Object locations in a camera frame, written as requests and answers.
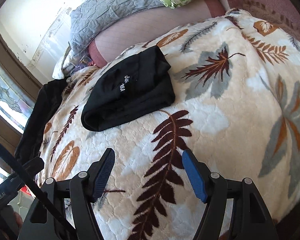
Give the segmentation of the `grey quilted pillow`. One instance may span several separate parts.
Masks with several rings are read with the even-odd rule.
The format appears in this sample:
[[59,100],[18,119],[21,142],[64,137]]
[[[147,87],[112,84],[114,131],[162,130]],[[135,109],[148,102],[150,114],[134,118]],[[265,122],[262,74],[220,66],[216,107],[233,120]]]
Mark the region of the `grey quilted pillow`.
[[117,21],[137,12],[163,7],[160,0],[86,0],[70,14],[69,60],[78,65],[90,42]]

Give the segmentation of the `black jacket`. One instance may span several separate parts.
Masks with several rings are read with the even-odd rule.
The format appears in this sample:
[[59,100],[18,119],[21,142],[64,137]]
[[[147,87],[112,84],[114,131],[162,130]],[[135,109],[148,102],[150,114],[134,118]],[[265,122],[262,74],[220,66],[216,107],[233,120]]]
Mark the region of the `black jacket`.
[[61,105],[62,93],[67,84],[66,79],[53,80],[39,90],[33,111],[15,150],[14,157],[20,164],[39,155],[45,126]]

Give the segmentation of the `leaf pattern plush blanket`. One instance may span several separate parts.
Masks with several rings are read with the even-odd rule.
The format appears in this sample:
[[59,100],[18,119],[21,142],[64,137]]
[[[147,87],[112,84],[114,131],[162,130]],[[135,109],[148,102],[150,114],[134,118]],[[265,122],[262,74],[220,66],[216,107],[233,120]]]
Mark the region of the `leaf pattern plush blanket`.
[[67,81],[46,124],[36,182],[86,170],[108,147],[115,165],[93,205],[105,239],[191,239],[204,204],[181,167],[189,148],[224,178],[249,177],[275,220],[300,201],[300,43],[276,25],[232,10],[136,44],[116,61],[158,46],[175,102],[103,132],[81,124],[95,83],[113,63]]

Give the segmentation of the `black pants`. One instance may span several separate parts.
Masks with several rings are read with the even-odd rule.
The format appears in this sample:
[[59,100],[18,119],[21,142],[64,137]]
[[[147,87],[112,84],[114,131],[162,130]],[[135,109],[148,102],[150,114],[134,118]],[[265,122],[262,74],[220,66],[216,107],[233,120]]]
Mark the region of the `black pants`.
[[115,64],[95,83],[82,111],[83,127],[101,132],[170,106],[170,67],[158,46]]

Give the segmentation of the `white pillow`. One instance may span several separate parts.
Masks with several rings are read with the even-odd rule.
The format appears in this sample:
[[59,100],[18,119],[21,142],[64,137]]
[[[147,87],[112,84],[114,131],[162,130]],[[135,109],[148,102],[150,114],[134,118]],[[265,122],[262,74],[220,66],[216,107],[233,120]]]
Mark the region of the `white pillow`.
[[61,57],[53,69],[52,78],[61,80],[65,77],[69,77],[74,65],[70,62],[70,55]]

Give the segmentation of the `pink quilted bed headboard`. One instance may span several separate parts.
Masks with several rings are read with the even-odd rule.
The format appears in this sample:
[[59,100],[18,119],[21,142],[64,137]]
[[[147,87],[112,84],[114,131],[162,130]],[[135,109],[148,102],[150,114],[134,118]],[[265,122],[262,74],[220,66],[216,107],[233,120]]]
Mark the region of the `pink quilted bed headboard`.
[[93,38],[88,53],[103,67],[130,46],[153,40],[179,25],[223,16],[231,8],[278,24],[300,41],[300,0],[194,0],[177,9],[160,7],[122,19]]

